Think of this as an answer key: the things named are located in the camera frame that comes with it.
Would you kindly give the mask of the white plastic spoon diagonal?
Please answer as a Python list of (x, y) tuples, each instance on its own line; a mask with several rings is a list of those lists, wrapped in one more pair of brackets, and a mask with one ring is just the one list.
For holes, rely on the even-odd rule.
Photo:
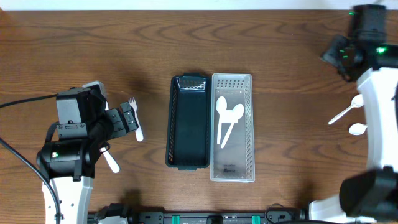
[(360, 108), (364, 105), (364, 99), (363, 99), (363, 95), (362, 94), (358, 94), (356, 95), (352, 100), (351, 100), (351, 104), (344, 109), (342, 112), (340, 112), (339, 114), (337, 114), (335, 117), (333, 117), (328, 124), (331, 125), (333, 123), (335, 123), (336, 121), (338, 121), (340, 118), (342, 118), (347, 112), (349, 112), (351, 109), (353, 108)]

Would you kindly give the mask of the white plastic spoon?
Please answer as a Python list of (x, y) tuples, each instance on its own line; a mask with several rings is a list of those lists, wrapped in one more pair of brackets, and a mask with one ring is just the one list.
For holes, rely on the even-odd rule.
[(359, 136), (359, 135), (362, 135), (362, 134), (364, 134), (365, 133), (365, 131), (367, 130), (367, 125), (365, 125), (365, 124), (361, 124), (361, 123), (355, 123), (355, 124), (352, 124), (350, 127), (349, 127), (349, 133), (351, 134), (351, 135), (353, 135), (353, 136)]
[(217, 99), (216, 110), (219, 114), (218, 129), (217, 129), (217, 144), (221, 143), (222, 123), (226, 117), (227, 102), (226, 98), (221, 96)]
[[(239, 119), (242, 118), (242, 116), (244, 114), (244, 106), (242, 104), (236, 105), (232, 110), (233, 110), (234, 115), (236, 116), (236, 118), (239, 118)], [(229, 137), (231, 135), (231, 132), (232, 132), (233, 127), (234, 127), (234, 124), (235, 123), (231, 123), (229, 128), (228, 128), (228, 130), (227, 130), (227, 133), (226, 133), (226, 135), (225, 135), (225, 137), (223, 139), (223, 142), (221, 143), (221, 148), (222, 149), (225, 147), (226, 143), (228, 142), (228, 139), (229, 139)]]

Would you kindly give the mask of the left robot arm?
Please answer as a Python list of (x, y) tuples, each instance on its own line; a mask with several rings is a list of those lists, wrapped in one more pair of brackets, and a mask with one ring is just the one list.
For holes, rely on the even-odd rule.
[(86, 223), (95, 164), (109, 151), (109, 141), (139, 125), (128, 102), (109, 109), (98, 86), (71, 88), (56, 97), (58, 122), (47, 132), (37, 154), (44, 190), (46, 223)]

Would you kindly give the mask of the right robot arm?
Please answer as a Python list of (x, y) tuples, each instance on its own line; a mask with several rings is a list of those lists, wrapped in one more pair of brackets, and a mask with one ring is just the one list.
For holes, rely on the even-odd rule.
[(383, 5), (354, 6), (349, 35), (334, 36), (322, 55), (363, 97), (368, 158), (338, 195), (310, 203), (311, 222), (397, 220), (397, 46), (386, 42), (386, 13)]

